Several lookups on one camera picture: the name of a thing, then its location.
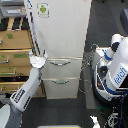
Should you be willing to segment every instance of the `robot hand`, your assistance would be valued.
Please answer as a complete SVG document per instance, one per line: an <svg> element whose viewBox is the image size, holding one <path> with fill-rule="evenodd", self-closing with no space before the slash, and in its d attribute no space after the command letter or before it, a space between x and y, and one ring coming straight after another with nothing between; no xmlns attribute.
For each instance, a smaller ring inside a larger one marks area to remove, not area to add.
<svg viewBox="0 0 128 128"><path fill-rule="evenodd" d="M48 54L44 50L44 55L43 57L37 57L33 55L32 50L29 51L29 58L30 58L30 63L34 68L42 68L45 65L46 60L48 59Z"/></svg>

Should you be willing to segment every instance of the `floor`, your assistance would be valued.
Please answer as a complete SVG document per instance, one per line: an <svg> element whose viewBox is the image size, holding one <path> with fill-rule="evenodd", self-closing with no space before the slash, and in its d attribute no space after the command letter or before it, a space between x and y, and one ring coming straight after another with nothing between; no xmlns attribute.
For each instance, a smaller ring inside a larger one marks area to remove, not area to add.
<svg viewBox="0 0 128 128"><path fill-rule="evenodd" d="M92 44L108 47L111 44L113 34L120 33L126 36L120 23L120 12L125 8L128 8L128 1L126 0L124 3L121 3L120 0L105 0L105 3L102 3L101 0L92 0L84 57L92 56ZM93 122L90 118L92 115L98 117L99 124L103 128L106 119L101 115L97 100L90 89L90 66L86 61L83 63L82 80L79 84L81 91L78 92L78 98L32 99L23 113L22 128L36 128L45 125L79 125L82 128L92 128Z"/></svg>

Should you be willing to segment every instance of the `sticker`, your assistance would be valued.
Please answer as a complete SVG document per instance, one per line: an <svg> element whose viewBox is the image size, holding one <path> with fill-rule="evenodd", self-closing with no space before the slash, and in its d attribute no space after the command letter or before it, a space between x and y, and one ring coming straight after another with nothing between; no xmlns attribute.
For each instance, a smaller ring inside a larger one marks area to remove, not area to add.
<svg viewBox="0 0 128 128"><path fill-rule="evenodd" d="M12 70L13 68L8 68L9 70Z"/></svg>
<svg viewBox="0 0 128 128"><path fill-rule="evenodd" d="M27 54L13 54L14 58L28 58Z"/></svg>
<svg viewBox="0 0 128 128"><path fill-rule="evenodd" d="M1 55L1 58L6 58L6 56L5 55Z"/></svg>
<svg viewBox="0 0 128 128"><path fill-rule="evenodd" d="M13 35L12 34L7 34L9 39L13 39Z"/></svg>
<svg viewBox="0 0 128 128"><path fill-rule="evenodd" d="M49 5L46 3L37 4L39 17L49 17Z"/></svg>

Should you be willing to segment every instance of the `wooden cabinet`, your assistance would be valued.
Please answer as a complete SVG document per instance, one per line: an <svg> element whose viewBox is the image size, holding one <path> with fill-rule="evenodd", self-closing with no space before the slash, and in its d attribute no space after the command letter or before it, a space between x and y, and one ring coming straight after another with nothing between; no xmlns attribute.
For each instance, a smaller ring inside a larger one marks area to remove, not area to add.
<svg viewBox="0 0 128 128"><path fill-rule="evenodd" d="M12 25L15 19L8 20L6 31L0 31L0 93L12 94L18 90L24 83L17 77L27 77L32 69L28 56L29 50L32 49L32 39L30 30L21 30L23 18L19 24L19 30L12 31ZM42 84L39 86L34 97L44 97Z"/></svg>

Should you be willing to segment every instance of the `refrigerator door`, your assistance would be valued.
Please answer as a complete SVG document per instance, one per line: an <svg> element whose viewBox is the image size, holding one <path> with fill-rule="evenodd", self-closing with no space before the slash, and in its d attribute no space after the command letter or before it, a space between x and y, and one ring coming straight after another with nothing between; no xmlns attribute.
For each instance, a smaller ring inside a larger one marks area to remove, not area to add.
<svg viewBox="0 0 128 128"><path fill-rule="evenodd" d="M39 49L49 58L82 57L88 28L91 0L25 1L29 23L34 19Z"/></svg>

